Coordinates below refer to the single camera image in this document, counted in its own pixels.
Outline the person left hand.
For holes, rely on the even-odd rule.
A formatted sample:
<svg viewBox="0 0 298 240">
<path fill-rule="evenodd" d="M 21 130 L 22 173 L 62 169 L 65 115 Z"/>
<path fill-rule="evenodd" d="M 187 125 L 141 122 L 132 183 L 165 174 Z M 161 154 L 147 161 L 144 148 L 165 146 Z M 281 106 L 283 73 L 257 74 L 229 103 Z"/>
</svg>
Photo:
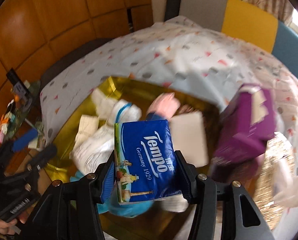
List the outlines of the person left hand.
<svg viewBox="0 0 298 240">
<path fill-rule="evenodd" d="M 29 214 L 27 211 L 22 212 L 17 218 L 13 219 L 9 223 L 0 219 L 0 234 L 2 235 L 14 235 L 16 231 L 14 230 L 14 226 L 18 221 L 21 223 L 25 223 Z"/>
</svg>

